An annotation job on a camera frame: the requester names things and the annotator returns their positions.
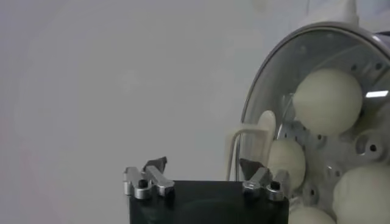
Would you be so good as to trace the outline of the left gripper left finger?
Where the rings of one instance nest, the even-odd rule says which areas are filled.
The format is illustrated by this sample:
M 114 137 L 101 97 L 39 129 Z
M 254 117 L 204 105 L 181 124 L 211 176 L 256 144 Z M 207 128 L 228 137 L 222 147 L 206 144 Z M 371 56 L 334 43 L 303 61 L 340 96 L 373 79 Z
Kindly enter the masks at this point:
M 158 196 L 170 197 L 175 192 L 175 182 L 163 175 L 167 162 L 164 156 L 147 161 L 142 170 L 126 167 L 123 173 L 124 195 L 148 200 L 155 189 Z

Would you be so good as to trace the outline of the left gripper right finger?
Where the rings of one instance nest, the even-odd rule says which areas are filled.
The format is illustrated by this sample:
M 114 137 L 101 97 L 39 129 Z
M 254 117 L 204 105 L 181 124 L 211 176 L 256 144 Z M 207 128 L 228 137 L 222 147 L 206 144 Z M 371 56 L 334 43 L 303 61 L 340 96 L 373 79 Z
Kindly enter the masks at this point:
M 283 201 L 289 198 L 291 179 L 287 170 L 280 169 L 275 174 L 257 161 L 239 159 L 244 175 L 243 192 L 253 198 L 264 195 L 270 201 Z

